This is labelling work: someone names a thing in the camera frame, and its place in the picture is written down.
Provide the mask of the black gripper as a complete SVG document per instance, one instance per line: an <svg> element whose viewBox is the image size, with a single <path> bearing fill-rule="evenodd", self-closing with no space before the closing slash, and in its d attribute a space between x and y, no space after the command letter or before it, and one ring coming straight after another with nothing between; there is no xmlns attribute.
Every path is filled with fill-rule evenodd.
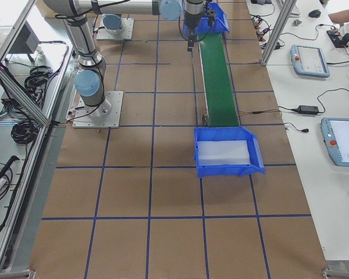
<svg viewBox="0 0 349 279"><path fill-rule="evenodd" d="M195 44L195 29L204 15L204 1L184 1L184 25L187 27L187 51L191 52Z"/></svg>

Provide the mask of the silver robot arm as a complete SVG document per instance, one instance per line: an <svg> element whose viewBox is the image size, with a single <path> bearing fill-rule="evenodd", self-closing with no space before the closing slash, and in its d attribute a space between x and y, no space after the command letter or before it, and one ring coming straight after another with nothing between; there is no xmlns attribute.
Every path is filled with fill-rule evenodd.
<svg viewBox="0 0 349 279"><path fill-rule="evenodd" d="M123 31L121 15L104 14L102 17L102 25L111 34L120 34Z"/></svg>
<svg viewBox="0 0 349 279"><path fill-rule="evenodd" d="M65 22L74 48L79 55L83 69L100 75L97 80L104 85L105 60L97 51L93 36L88 33L87 15L133 14L161 15L166 20L179 20L183 17L187 27L187 50L191 52L198 43L196 28L208 12L208 1L45 1L55 17Z"/></svg>

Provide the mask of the person's hand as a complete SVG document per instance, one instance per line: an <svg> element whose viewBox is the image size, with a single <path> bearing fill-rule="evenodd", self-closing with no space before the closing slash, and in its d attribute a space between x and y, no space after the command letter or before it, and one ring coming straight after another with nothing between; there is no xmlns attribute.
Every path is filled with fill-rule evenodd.
<svg viewBox="0 0 349 279"><path fill-rule="evenodd" d="M331 13L331 14L329 14L329 18L335 24L348 23L349 22L349 9L341 11L341 12Z"/></svg>

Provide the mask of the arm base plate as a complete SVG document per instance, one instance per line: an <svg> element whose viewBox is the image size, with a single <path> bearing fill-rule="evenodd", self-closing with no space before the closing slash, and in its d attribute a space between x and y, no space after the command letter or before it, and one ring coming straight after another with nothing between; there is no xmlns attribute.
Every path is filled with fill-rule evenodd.
<svg viewBox="0 0 349 279"><path fill-rule="evenodd" d="M122 112L123 91L105 91L104 102L96 109L84 104L79 98L79 106L73 116L73 128L119 128Z"/></svg>
<svg viewBox="0 0 349 279"><path fill-rule="evenodd" d="M133 18L103 17L97 30L97 41L129 41L133 35Z"/></svg>

